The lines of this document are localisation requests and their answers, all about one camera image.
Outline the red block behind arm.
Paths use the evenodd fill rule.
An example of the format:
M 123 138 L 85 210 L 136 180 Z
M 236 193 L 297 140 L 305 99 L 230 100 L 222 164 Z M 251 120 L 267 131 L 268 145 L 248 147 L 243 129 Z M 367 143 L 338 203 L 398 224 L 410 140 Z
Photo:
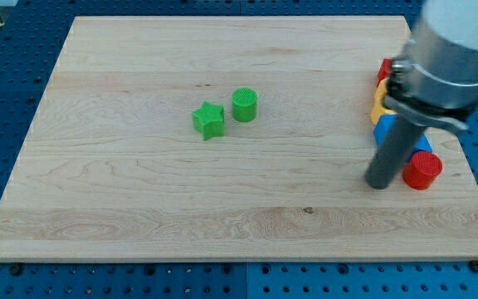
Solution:
M 379 85 L 379 83 L 384 80 L 385 78 L 387 78 L 390 74 L 390 71 L 391 71 L 391 65 L 392 65 L 392 59 L 391 58 L 384 58 L 380 67 L 379 67 L 379 70 L 378 70 L 378 74 L 377 74 L 377 85 Z

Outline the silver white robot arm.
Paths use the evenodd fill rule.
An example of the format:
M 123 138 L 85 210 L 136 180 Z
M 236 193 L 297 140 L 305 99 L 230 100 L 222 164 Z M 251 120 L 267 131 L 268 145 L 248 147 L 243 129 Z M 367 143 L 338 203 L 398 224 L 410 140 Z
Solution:
M 398 135 L 459 134 L 478 106 L 478 0 L 426 0 L 393 59 L 385 104 Z

